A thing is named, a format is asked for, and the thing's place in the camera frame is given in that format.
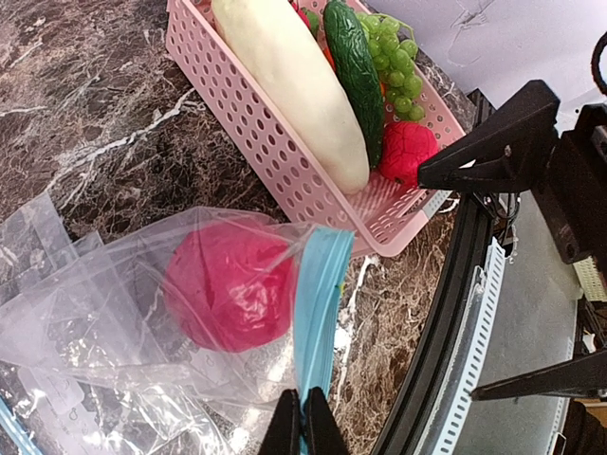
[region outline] marble countertop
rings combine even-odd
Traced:
[[[97,229],[110,242],[197,205],[285,220],[167,53],[165,9],[0,5],[0,221],[42,191],[74,239]],[[469,130],[468,99],[426,56],[418,64]],[[350,265],[331,404],[353,454],[369,453],[407,372],[451,227],[439,214],[397,258]]]

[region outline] transparent bag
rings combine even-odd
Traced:
[[[328,389],[352,243],[197,208],[23,290],[0,307],[0,359],[48,401],[43,452],[253,450],[284,389]]]

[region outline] pink basket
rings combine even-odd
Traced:
[[[321,13],[326,2],[299,4]],[[367,11],[358,0],[348,4]],[[216,33],[211,0],[196,6],[191,0],[169,0],[168,11],[169,52],[292,221],[353,230],[354,256],[375,251],[390,257],[407,246],[448,197],[447,191],[404,191],[378,173],[372,173],[359,194],[343,195]],[[422,123],[444,148],[464,131],[431,84],[415,71],[424,80],[417,100],[426,109]],[[386,116],[398,120],[389,105]]]

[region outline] white wall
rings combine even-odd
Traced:
[[[525,82],[544,79],[565,115],[604,100],[590,73],[607,31],[606,0],[370,0],[411,25],[420,46],[465,92],[500,106]],[[607,51],[602,59],[607,74]]]

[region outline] white radish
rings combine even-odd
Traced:
[[[212,0],[219,33],[345,194],[369,180],[364,137],[321,49],[287,0]]]

